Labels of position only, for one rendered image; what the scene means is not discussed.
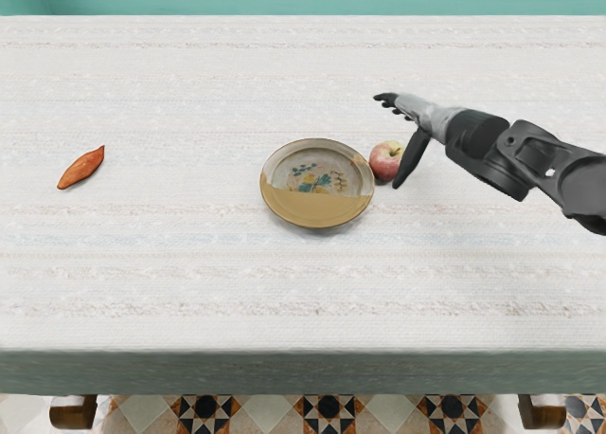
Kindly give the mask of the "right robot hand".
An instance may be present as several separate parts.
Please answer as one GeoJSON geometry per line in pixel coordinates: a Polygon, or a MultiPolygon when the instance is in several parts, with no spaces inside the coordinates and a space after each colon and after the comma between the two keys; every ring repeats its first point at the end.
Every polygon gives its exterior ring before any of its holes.
{"type": "Polygon", "coordinates": [[[392,181],[392,188],[398,189],[417,167],[431,139],[446,144],[449,123],[464,108],[441,106],[408,93],[381,93],[373,99],[379,101],[383,108],[393,108],[395,115],[404,115],[418,126],[406,145],[398,172],[392,181]]]}

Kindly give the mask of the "red apple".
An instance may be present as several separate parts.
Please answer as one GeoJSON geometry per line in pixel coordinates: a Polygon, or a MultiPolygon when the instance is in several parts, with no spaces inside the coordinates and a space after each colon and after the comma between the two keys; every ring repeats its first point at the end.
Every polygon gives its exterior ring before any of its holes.
{"type": "Polygon", "coordinates": [[[394,180],[404,150],[405,145],[396,140],[381,142],[371,150],[368,162],[377,180],[381,182],[394,180]]]}

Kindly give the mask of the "orange sweet potato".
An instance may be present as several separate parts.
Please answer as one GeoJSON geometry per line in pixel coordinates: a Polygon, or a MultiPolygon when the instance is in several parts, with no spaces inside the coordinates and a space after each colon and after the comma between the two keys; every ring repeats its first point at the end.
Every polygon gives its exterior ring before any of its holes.
{"type": "Polygon", "coordinates": [[[62,174],[58,184],[58,190],[65,190],[80,181],[90,177],[104,160],[105,146],[81,155],[62,174]]]}

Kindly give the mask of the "patterned ceramic plate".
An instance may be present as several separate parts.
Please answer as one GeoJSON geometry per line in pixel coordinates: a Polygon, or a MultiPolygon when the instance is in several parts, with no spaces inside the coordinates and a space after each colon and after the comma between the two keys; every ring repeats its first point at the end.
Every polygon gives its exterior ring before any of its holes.
{"type": "Polygon", "coordinates": [[[286,144],[267,159],[259,187],[268,208],[284,221],[328,228],[363,213],[375,179],[365,158],[348,145],[305,138],[286,144]]]}

